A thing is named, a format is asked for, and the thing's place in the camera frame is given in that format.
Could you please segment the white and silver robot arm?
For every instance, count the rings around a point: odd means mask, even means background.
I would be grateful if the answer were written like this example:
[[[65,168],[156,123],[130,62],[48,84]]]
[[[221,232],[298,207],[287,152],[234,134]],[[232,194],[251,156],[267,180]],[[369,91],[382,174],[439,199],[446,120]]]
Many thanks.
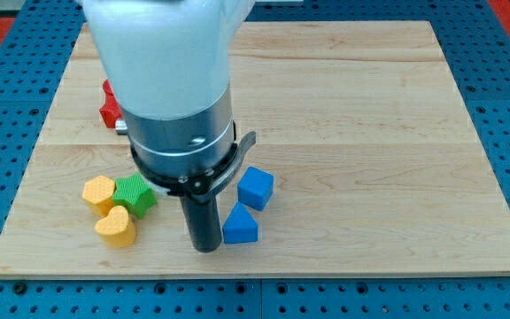
[[[143,178],[181,201],[193,246],[221,242],[216,198],[254,132],[236,134],[228,48],[253,0],[83,0]]]

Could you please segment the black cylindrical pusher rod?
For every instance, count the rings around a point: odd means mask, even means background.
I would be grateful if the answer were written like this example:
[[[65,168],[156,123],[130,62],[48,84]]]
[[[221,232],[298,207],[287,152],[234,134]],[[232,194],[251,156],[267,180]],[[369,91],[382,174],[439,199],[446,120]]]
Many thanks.
[[[222,235],[216,198],[214,196],[199,198],[186,192],[180,201],[194,248],[201,253],[218,249]]]

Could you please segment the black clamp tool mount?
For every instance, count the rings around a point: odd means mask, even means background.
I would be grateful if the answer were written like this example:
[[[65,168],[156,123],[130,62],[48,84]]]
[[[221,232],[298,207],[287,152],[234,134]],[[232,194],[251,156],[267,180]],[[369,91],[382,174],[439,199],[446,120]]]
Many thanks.
[[[129,141],[133,160],[153,190],[207,198],[233,179],[256,134],[237,142],[233,121],[137,121],[129,124]]]

